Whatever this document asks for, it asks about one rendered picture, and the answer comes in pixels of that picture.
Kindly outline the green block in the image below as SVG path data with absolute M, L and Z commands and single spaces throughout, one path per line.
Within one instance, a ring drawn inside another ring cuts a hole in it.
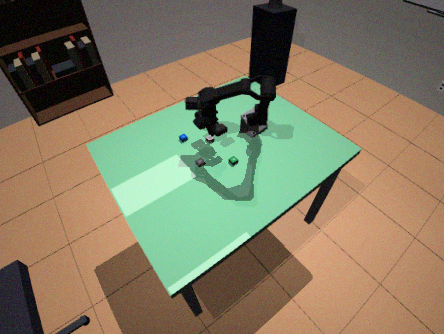
M 233 157 L 229 158 L 229 163 L 231 163 L 232 165 L 235 165 L 238 163 L 238 159 L 235 156 L 233 156 Z

